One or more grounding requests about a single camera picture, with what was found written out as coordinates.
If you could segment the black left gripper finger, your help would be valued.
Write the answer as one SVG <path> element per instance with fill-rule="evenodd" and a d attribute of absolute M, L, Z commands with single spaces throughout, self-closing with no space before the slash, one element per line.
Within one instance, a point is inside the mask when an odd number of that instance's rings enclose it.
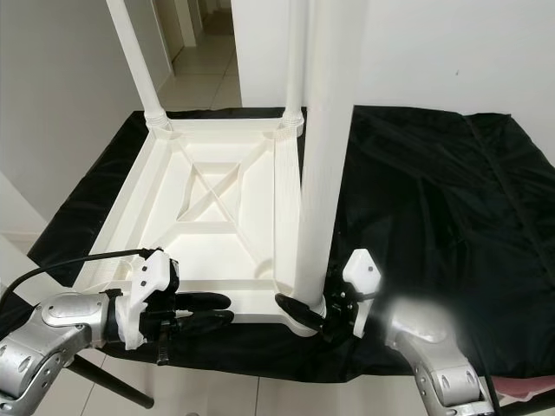
<path fill-rule="evenodd" d="M 226 295 L 213 292 L 183 292 L 178 294 L 178 310 L 229 309 L 231 300 Z"/>
<path fill-rule="evenodd" d="M 235 314 L 232 310 L 198 310 L 178 320 L 179 335 L 202 335 L 230 325 Z"/>

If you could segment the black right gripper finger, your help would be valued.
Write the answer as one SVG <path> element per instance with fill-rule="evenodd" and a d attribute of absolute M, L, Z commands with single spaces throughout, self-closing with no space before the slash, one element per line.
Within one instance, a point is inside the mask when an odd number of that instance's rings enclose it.
<path fill-rule="evenodd" d="M 324 333 L 323 329 L 326 323 L 326 301 L 324 297 L 321 297 L 320 302 L 316 305 L 318 310 L 313 309 L 306 302 L 298 301 L 297 298 L 281 293 L 275 294 L 275 302 L 298 325 L 312 329 L 314 333 L 320 335 Z"/>

